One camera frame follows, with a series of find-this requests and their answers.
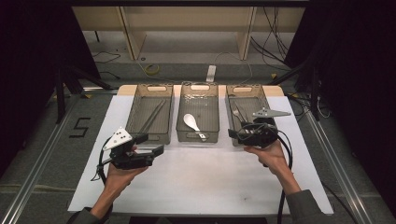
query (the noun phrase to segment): human hand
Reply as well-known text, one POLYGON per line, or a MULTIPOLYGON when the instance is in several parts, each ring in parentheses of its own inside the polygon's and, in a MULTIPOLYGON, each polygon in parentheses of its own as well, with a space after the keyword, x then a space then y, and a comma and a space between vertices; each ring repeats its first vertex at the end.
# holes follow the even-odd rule
POLYGON ((279 140, 276 140, 266 148, 245 146, 244 150, 257 155, 259 157, 259 162, 265 167, 268 167, 274 175, 278 175, 284 168, 289 169, 279 140))
POLYGON ((244 150, 256 154, 259 157, 259 162, 266 165, 271 173, 276 175, 286 195, 301 191, 297 180, 286 163, 279 140, 266 148, 244 147, 244 150))
POLYGON ((107 179, 104 191, 116 194, 117 197, 137 176, 146 171, 149 167, 142 167, 132 170, 117 169, 112 163, 108 166, 107 179))
POLYGON ((91 209, 91 214, 99 219, 104 217, 109 207, 120 196, 122 191, 131 183, 131 181, 139 174, 146 171, 148 167, 142 167, 132 170, 117 169, 112 163, 108 166, 107 179, 105 189, 99 196, 96 204, 91 209))

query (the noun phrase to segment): white spoon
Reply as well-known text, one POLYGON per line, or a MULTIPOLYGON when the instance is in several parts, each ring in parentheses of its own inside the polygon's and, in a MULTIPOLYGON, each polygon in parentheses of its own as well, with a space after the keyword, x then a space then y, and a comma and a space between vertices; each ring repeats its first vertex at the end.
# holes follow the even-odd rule
POLYGON ((201 131, 199 130, 197 123, 195 121, 195 118, 193 115, 191 114, 185 114, 184 118, 183 118, 184 122, 192 129, 195 130, 196 133, 199 134, 199 136, 201 137, 202 141, 206 141, 206 137, 204 134, 201 133, 201 131))

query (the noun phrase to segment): transparent plastic bin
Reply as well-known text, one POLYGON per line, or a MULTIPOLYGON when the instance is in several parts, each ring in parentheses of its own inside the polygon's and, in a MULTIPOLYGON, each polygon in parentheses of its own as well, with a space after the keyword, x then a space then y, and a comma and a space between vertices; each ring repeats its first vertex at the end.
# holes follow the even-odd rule
POLYGON ((218 142, 219 86, 216 83, 182 83, 177 114, 177 138, 179 142, 218 142), (184 122, 186 114, 194 116, 200 132, 184 122))
POLYGON ((137 85, 125 130, 131 135, 148 133, 148 141, 143 144, 169 144, 173 96, 172 84, 137 85))
MULTIPOLYGON (((225 98, 225 103, 230 129, 245 132, 245 130, 242 130, 242 120, 252 123, 255 119, 253 113, 261 110, 263 107, 270 108, 262 85, 260 84, 227 85, 226 89, 227 97, 225 98)), ((274 119, 271 119, 270 122, 275 125, 274 119)), ((233 141, 233 146, 241 146, 236 139, 230 139, 233 141)))

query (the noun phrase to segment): metal tool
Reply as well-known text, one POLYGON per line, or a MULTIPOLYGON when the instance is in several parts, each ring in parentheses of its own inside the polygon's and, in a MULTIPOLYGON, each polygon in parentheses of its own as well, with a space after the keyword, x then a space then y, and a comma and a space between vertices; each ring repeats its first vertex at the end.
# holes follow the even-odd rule
POLYGON ((248 122, 247 111, 243 107, 239 106, 239 104, 236 101, 234 101, 233 103, 235 104, 236 109, 238 110, 239 114, 241 115, 242 120, 245 122, 248 122))
POLYGON ((148 117, 148 120, 146 120, 145 124, 143 124, 142 128, 140 129, 140 133, 146 133, 149 130, 149 127, 151 127, 152 122, 155 120, 157 115, 160 113, 161 108, 163 108, 163 105, 165 104, 166 100, 161 100, 157 106, 155 106, 155 109, 152 111, 151 115, 148 117))
POLYGON ((195 121, 195 117, 191 114, 185 114, 183 117, 184 122, 189 126, 190 128, 194 129, 196 133, 201 137, 202 141, 206 141, 206 136, 201 133, 199 130, 197 123, 195 121))
POLYGON ((242 125, 242 122, 246 121, 246 119, 242 116, 241 111, 239 110, 238 105, 235 101, 233 101, 233 104, 235 105, 235 108, 233 109, 233 114, 239 119, 239 122, 241 122, 242 125))
POLYGON ((290 112, 265 109, 265 107, 263 107, 262 110, 259 110, 256 113, 253 113, 253 117, 256 117, 256 118, 274 118, 274 117, 282 117, 282 116, 289 116, 289 115, 291 115, 290 112))

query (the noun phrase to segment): white table surface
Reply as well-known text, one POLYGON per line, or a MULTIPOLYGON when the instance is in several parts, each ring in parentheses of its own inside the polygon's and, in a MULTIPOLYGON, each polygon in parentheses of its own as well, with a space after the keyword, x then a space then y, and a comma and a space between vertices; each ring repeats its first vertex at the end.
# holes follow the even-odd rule
MULTIPOLYGON (((257 156, 234 147, 228 136, 229 122, 225 88, 219 86, 219 141, 180 143, 176 120, 179 88, 175 86, 171 143, 146 172, 137 176, 114 202, 114 213, 128 216, 220 216, 259 217, 277 214, 281 186, 263 168, 257 156)), ((70 212, 93 206, 103 190, 102 180, 91 181, 96 172, 100 150, 109 136, 124 127, 133 96, 114 96, 101 130, 68 208, 70 212)), ((285 96, 267 97, 271 109, 292 113, 285 96)), ((322 212, 333 210, 320 184, 317 171, 306 148, 294 116, 275 118, 276 126, 289 137, 293 149, 292 171, 302 189, 310 189, 322 212)), ((284 214, 289 214, 287 203, 284 214)))

